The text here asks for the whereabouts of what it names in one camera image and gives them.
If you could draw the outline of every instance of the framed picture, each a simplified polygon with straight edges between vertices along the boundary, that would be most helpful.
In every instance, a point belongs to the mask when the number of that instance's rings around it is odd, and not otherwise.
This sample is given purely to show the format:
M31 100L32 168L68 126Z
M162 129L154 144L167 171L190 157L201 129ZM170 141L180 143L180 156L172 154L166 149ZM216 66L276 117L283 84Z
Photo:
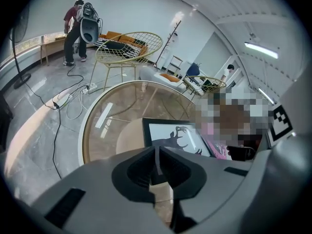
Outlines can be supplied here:
M163 146L202 156L214 156L189 121L143 118L145 146Z

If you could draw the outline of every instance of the red shirt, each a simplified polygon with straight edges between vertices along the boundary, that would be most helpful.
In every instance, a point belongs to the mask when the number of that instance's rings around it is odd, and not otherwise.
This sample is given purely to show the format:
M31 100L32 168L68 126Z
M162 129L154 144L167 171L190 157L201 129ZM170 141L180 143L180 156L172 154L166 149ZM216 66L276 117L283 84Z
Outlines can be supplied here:
M76 27L76 26L78 26L80 24L79 22L76 21L76 15L77 15L77 10L75 9L75 7L71 7L67 11L67 13L66 13L66 15L64 17L64 21L69 21L71 18L73 18L74 19L73 27Z

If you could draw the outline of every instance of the electric fan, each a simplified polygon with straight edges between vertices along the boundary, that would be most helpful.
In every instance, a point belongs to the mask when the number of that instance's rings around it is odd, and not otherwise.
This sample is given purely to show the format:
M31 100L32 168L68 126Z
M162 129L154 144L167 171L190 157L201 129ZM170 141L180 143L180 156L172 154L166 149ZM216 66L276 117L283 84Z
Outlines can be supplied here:
M14 60L19 74L19 79L14 83L14 89L21 87L31 77L30 74L25 75L21 74L19 63L18 60L16 59L16 51L15 51L15 43L21 42L25 36L28 24L28 15L29 15L29 5L27 5L23 9L23 11L18 15L11 31L10 40L12 41Z

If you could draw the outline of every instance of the glass tabletop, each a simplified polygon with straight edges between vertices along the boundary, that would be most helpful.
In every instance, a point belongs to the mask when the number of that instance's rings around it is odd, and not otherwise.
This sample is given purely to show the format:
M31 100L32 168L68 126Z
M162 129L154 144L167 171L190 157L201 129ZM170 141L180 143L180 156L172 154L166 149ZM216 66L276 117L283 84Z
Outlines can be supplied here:
M189 99L159 83L117 85L99 96L85 116L83 162L144 147L142 118L190 120L194 111Z

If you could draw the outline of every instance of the round table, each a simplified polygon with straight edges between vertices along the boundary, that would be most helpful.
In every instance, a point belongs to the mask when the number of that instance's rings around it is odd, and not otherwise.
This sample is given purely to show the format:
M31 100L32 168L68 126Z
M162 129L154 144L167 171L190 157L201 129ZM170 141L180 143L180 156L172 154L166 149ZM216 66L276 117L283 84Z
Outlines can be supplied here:
M78 139L83 165L144 147L142 118L190 120L195 105L183 94L151 81L130 81L102 93L85 115ZM150 187L155 209L166 223L172 214L173 192L168 183Z

